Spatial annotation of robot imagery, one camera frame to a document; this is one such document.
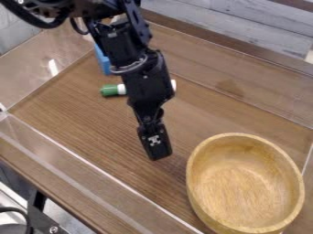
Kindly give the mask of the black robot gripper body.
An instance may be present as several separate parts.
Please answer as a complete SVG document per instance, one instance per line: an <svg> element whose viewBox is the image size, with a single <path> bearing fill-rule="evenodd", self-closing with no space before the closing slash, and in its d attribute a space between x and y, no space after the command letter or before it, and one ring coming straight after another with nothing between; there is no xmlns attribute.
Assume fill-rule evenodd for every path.
<svg viewBox="0 0 313 234"><path fill-rule="evenodd" d="M137 124L152 124L163 117L163 104L175 96L161 51L147 49L139 60L120 67L120 77Z"/></svg>

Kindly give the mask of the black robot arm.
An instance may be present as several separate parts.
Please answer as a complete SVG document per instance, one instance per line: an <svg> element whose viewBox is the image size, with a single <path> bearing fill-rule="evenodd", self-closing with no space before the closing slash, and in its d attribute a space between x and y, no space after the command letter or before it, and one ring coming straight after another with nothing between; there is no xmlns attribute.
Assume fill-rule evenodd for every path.
<svg viewBox="0 0 313 234"><path fill-rule="evenodd" d="M149 48L152 34L140 0L0 0L0 4L34 27L53 29L68 22L78 34L92 37L111 74L121 78L145 154L152 161L169 156L163 105L175 90L163 53Z"/></svg>

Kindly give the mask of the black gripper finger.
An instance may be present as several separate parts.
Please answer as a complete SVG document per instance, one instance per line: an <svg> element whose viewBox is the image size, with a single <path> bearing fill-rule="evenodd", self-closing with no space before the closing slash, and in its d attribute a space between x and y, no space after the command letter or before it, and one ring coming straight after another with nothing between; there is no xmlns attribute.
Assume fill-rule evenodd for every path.
<svg viewBox="0 0 313 234"><path fill-rule="evenodd" d="M151 161L160 160L171 155L172 147L161 122L140 125L136 128L136 133Z"/></svg>

